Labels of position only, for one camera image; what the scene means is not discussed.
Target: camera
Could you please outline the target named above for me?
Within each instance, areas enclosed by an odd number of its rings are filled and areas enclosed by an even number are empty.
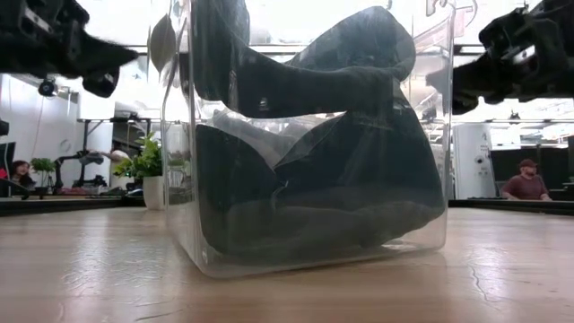
[[[0,119],[0,136],[8,135],[9,132],[10,132],[10,124]]]
[[[114,68],[100,76],[85,76],[82,81],[83,88],[101,98],[109,98],[116,90],[119,79],[119,68]]]
[[[55,80],[45,79],[38,87],[41,96],[52,98],[56,96],[57,85]]]

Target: black fabric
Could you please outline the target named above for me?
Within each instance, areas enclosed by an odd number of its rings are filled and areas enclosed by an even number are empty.
[[[375,247],[440,216],[439,174],[413,110],[391,110],[379,127],[364,121],[351,113],[328,120],[273,169],[236,136],[198,126],[200,216],[210,245],[285,260]]]
[[[195,1],[192,15],[197,94],[249,118],[375,109],[414,66],[411,36],[380,6],[339,22],[287,64],[248,47],[243,1]]]

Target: woman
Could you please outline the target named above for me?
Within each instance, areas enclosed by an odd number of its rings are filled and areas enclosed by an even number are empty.
[[[30,165],[27,161],[15,161],[10,171],[11,180],[27,189],[34,189],[36,182],[30,177]]]

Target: green plant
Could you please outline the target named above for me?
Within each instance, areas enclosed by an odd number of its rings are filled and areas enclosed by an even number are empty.
[[[163,175],[161,164],[161,141],[153,139],[153,132],[136,142],[143,147],[142,153],[133,159],[124,159],[114,169],[114,175],[142,179]]]
[[[49,158],[32,158],[30,165],[34,173],[40,174],[40,187],[44,188],[44,185],[48,183],[50,173],[56,170],[55,163]]]

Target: robotic arm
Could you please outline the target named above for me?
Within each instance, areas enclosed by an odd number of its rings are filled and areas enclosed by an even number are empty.
[[[453,114],[464,114],[483,97],[505,99],[574,98],[574,0],[543,0],[532,11],[516,9],[495,19],[479,34],[485,52],[453,71]],[[448,69],[430,74],[439,85]]]
[[[69,160],[78,160],[82,165],[89,165],[91,163],[96,163],[101,165],[104,162],[104,158],[101,156],[100,153],[92,153],[89,151],[80,151],[72,156],[62,156],[59,157],[54,161],[54,165],[56,166],[55,173],[56,173],[56,183],[54,183],[54,194],[58,192],[60,188],[64,186],[62,182],[62,164],[64,161]],[[80,173],[80,178],[76,181],[77,187],[83,186],[86,182],[92,182],[92,184],[104,184],[105,181],[102,176],[96,176],[96,179],[93,180],[84,180],[84,173],[83,170]]]
[[[0,73],[83,78],[103,98],[116,89],[119,67],[133,50],[88,35],[90,15],[75,0],[3,0],[0,4]]]

